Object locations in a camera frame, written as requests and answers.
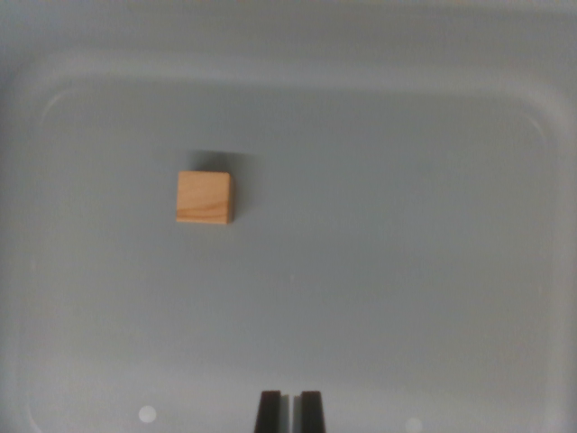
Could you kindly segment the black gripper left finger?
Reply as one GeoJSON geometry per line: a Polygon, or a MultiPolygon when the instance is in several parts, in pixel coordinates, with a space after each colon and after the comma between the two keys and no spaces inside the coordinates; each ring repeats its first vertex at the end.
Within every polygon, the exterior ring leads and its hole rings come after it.
{"type": "Polygon", "coordinates": [[[289,431],[289,397],[281,391],[263,391],[256,415],[254,433],[289,431]]]}

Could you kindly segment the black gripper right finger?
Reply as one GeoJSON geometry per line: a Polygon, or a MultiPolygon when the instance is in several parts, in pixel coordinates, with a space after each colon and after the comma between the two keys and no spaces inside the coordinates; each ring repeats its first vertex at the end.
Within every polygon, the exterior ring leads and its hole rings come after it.
{"type": "Polygon", "coordinates": [[[304,391],[294,397],[292,431],[294,433],[326,433],[320,391],[304,391]]]}

